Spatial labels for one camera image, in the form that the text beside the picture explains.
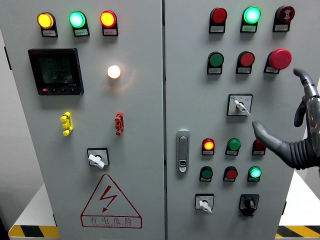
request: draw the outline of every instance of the yellow fuse holder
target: yellow fuse holder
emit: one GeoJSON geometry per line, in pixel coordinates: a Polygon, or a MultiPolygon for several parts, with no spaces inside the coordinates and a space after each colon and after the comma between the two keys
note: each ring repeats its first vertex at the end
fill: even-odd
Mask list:
{"type": "Polygon", "coordinates": [[[62,128],[65,129],[63,135],[68,136],[74,129],[71,119],[71,113],[68,111],[65,112],[63,116],[60,118],[60,121],[62,122],[62,128]]]}

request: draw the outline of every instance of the green push button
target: green push button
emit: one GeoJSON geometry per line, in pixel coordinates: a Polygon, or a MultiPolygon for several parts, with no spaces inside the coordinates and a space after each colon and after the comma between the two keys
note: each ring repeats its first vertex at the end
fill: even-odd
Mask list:
{"type": "Polygon", "coordinates": [[[210,178],[212,178],[213,175],[214,175],[213,172],[210,171],[210,170],[205,170],[205,171],[202,173],[202,177],[203,177],[204,179],[210,179],[210,178]]]}
{"type": "Polygon", "coordinates": [[[210,64],[214,67],[220,66],[224,62],[224,57],[221,53],[215,52],[209,59],[210,64]]]}
{"type": "Polygon", "coordinates": [[[258,166],[253,166],[249,169],[249,174],[252,178],[258,178],[261,176],[261,170],[258,166]]]}
{"type": "Polygon", "coordinates": [[[241,144],[239,139],[237,138],[232,138],[228,141],[227,146],[229,149],[231,149],[232,151],[237,151],[240,149],[241,144]]]}

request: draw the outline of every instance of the red push button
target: red push button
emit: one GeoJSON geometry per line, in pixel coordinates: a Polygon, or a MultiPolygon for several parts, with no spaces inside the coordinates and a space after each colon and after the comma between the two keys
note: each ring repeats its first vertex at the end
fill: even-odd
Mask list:
{"type": "Polygon", "coordinates": [[[282,24],[288,24],[295,17],[295,10],[292,6],[281,6],[275,12],[275,17],[282,24]]]}
{"type": "Polygon", "coordinates": [[[245,66],[249,67],[251,66],[255,61],[255,56],[251,52],[246,52],[240,57],[240,63],[245,66]]]}
{"type": "Polygon", "coordinates": [[[269,63],[272,68],[283,70],[290,65],[291,60],[291,52],[287,49],[280,48],[271,53],[269,63]]]}
{"type": "Polygon", "coordinates": [[[227,19],[227,11],[224,8],[216,8],[211,15],[212,20],[217,24],[222,24],[227,19]]]}
{"type": "Polygon", "coordinates": [[[266,150],[266,146],[263,145],[259,140],[254,140],[253,142],[253,148],[255,151],[265,151],[266,150]]]}
{"type": "Polygon", "coordinates": [[[235,182],[238,176],[238,171],[234,166],[228,166],[224,170],[223,181],[224,182],[235,182]]]}
{"type": "Polygon", "coordinates": [[[235,179],[238,176],[238,173],[236,170],[230,170],[226,173],[226,177],[228,179],[235,179]]]}

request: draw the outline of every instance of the red fuse holder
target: red fuse holder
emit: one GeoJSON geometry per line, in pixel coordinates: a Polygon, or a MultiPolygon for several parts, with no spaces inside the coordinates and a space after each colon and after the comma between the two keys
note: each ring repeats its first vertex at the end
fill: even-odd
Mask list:
{"type": "Polygon", "coordinates": [[[125,130],[125,125],[124,125],[124,116],[122,114],[122,112],[118,112],[115,116],[115,129],[116,129],[116,135],[120,136],[124,130],[125,130]]]}

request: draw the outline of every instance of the white indicator light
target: white indicator light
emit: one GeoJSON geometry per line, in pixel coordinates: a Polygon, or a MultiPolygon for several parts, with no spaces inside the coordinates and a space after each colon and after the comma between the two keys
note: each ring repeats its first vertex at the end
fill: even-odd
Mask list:
{"type": "Polygon", "coordinates": [[[117,79],[120,76],[121,70],[117,65],[112,65],[108,68],[108,75],[112,79],[117,79]]]}

